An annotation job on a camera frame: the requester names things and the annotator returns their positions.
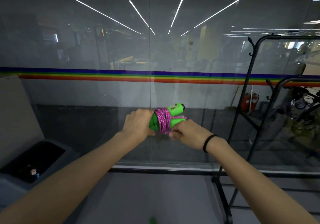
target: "black hair tie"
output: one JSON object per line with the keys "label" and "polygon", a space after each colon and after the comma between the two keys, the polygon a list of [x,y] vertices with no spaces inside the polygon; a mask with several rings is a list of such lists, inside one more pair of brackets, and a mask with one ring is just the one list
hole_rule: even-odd
{"label": "black hair tie", "polygon": [[213,134],[213,135],[209,136],[209,137],[206,139],[206,141],[204,142],[203,151],[204,151],[205,153],[208,153],[208,152],[206,151],[207,144],[209,143],[209,141],[210,141],[214,136],[219,137],[218,135]]}

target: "glass wall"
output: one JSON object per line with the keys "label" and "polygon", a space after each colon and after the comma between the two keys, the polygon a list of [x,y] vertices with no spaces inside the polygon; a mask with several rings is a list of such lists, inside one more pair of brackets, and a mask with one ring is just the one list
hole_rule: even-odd
{"label": "glass wall", "polygon": [[[121,130],[132,110],[175,103],[186,106],[185,116],[227,139],[253,51],[247,38],[255,43],[265,35],[320,31],[320,2],[312,0],[0,1],[0,72],[20,76],[45,137],[81,154]],[[317,64],[297,62],[317,50],[316,41],[262,43],[247,88],[257,97],[250,114],[256,123],[271,95],[265,79],[319,76]],[[276,106],[290,93],[283,89]],[[318,156],[306,159],[308,147],[277,138],[286,122],[286,116],[273,119],[252,163],[318,171]],[[239,118],[230,143],[246,158],[254,137],[252,126]],[[159,133],[118,165],[219,167],[205,153]]]}

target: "rainbow stripe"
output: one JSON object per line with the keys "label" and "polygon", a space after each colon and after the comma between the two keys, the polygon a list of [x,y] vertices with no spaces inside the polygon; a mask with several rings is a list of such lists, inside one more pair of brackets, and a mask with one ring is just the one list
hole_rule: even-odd
{"label": "rainbow stripe", "polygon": [[[202,72],[166,72],[166,71],[131,71],[131,70],[95,70],[95,69],[53,69],[53,68],[12,68],[0,67],[0,74],[16,74],[23,79],[42,80],[88,80],[88,81],[123,81],[157,82],[187,84],[244,84],[244,73],[202,73]],[[249,85],[267,85],[266,78],[273,84],[293,75],[252,74]],[[317,87],[315,82],[290,82],[291,86]]]}

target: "forearm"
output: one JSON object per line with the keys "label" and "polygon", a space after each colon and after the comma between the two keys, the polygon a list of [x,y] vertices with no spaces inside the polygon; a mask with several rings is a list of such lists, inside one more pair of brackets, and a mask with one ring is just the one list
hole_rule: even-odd
{"label": "forearm", "polygon": [[0,213],[0,223],[62,223],[102,176],[134,148],[117,133],[110,141],[51,175]]}
{"label": "forearm", "polygon": [[207,151],[222,165],[262,223],[318,223],[282,189],[239,156],[225,140],[214,137]]}

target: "person's left hand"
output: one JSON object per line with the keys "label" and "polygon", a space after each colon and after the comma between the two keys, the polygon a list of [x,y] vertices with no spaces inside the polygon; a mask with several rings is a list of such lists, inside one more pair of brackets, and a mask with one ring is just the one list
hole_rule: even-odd
{"label": "person's left hand", "polygon": [[138,109],[131,112],[125,118],[122,133],[132,138],[135,143],[140,144],[148,135],[155,135],[155,132],[149,128],[149,122],[154,111],[149,109]]}

